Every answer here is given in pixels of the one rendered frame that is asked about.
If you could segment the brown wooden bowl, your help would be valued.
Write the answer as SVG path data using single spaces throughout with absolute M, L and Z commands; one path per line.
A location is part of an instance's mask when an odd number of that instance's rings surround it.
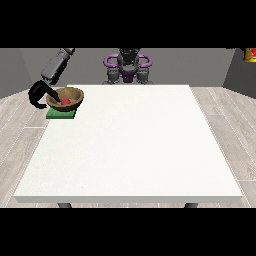
M 68 98 L 70 100 L 70 104 L 62 105 L 50 95 L 46 96 L 47 104 L 54 110 L 60 112 L 69 112 L 77 109 L 81 105 L 84 98 L 84 92 L 74 87 L 59 88 L 56 90 L 56 92 L 58 93 L 60 100 L 63 100 L 64 98 Z

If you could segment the green square pad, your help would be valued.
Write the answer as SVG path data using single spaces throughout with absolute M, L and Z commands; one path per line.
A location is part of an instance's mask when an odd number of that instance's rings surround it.
M 73 119 L 75 117 L 76 110 L 69 112 L 60 112 L 53 108 L 50 108 L 46 114 L 47 119 Z

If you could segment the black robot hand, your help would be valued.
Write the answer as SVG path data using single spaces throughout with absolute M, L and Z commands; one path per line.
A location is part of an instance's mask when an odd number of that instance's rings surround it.
M 30 103 L 37 109 L 46 108 L 46 104 L 39 103 L 39 101 L 45 94 L 50 95 L 57 102 L 60 102 L 58 93 L 55 90 L 53 90 L 47 83 L 45 83 L 42 80 L 39 80 L 32 85 L 28 92 Z

